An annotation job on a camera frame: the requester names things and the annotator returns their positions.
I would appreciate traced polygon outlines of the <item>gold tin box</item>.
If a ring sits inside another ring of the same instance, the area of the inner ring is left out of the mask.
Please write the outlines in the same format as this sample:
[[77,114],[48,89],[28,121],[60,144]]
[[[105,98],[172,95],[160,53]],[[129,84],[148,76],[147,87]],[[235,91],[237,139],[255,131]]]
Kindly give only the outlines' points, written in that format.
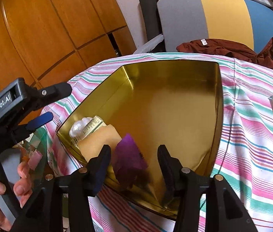
[[148,164],[147,176],[123,188],[112,168],[105,185],[144,209],[174,220],[179,202],[170,197],[157,149],[165,145],[174,158],[199,175],[209,176],[219,148],[223,93],[216,61],[160,60],[126,64],[97,86],[58,130],[65,148],[85,165],[69,135],[74,122],[99,116],[120,136],[130,134]]

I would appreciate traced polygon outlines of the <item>dark red garment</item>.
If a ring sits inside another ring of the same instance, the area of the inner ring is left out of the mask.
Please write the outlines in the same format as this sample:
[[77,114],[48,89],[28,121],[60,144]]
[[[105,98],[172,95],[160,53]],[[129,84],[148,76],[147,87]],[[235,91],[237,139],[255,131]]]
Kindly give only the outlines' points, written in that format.
[[273,70],[273,37],[259,53],[256,53],[242,43],[223,39],[193,40],[180,44],[176,47],[176,50],[184,53],[223,55],[255,63]]

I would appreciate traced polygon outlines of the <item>white plastic ball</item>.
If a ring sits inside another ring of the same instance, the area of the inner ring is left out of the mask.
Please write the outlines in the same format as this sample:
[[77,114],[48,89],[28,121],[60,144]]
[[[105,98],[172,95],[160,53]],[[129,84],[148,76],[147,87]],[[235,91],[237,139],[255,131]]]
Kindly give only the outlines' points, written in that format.
[[92,117],[83,117],[81,120],[74,122],[70,128],[69,135],[71,138],[75,138],[81,135],[83,128],[92,120]]

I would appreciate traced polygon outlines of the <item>wooden wardrobe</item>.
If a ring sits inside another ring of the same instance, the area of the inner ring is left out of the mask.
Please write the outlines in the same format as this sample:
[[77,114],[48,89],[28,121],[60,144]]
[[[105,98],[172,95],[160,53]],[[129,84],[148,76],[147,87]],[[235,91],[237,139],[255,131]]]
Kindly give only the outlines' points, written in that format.
[[116,0],[0,0],[0,89],[41,89],[136,45]]

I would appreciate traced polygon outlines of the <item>striped pink green bedsheet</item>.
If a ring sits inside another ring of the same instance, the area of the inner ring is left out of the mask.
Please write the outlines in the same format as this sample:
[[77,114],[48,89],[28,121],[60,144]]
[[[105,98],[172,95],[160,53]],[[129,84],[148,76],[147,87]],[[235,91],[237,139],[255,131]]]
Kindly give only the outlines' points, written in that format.
[[273,231],[273,70],[222,55],[198,53],[137,54],[102,61],[70,79],[72,94],[50,104],[53,120],[38,130],[55,175],[80,167],[57,130],[74,109],[117,68],[161,60],[217,62],[223,89],[223,130],[213,173],[222,174],[243,202],[258,231]]

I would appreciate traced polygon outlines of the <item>grey yellow blue chair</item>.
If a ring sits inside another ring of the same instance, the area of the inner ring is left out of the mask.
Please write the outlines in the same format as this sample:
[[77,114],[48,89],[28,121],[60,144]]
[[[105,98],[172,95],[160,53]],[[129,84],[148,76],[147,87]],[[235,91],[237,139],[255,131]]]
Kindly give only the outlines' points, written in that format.
[[148,41],[136,53],[175,52],[192,40],[223,39],[260,52],[273,10],[253,0],[139,0]]

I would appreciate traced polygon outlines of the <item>purple snack packet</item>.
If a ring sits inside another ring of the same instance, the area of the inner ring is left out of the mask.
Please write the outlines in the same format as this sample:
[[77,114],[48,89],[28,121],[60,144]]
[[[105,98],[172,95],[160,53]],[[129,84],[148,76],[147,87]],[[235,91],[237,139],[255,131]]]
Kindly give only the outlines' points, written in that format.
[[148,183],[148,164],[130,134],[116,145],[111,157],[115,177],[124,188]]

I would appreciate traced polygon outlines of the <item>cream box with green leaves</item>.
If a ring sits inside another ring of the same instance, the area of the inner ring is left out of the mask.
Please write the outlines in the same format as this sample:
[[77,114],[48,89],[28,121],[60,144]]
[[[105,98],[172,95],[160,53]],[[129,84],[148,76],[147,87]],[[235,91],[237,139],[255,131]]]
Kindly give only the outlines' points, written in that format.
[[77,143],[79,141],[85,139],[88,135],[103,126],[106,126],[105,122],[99,116],[94,116],[92,120],[83,128],[81,135],[72,138],[73,145],[78,147]]

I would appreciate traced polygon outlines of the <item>large yellow sponge piece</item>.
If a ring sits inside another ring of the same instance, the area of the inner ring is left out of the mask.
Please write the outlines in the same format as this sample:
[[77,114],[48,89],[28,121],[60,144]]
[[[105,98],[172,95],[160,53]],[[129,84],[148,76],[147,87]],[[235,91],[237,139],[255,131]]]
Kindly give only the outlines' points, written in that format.
[[77,143],[81,155],[87,162],[97,157],[104,145],[109,145],[113,151],[122,140],[112,125],[102,126]]

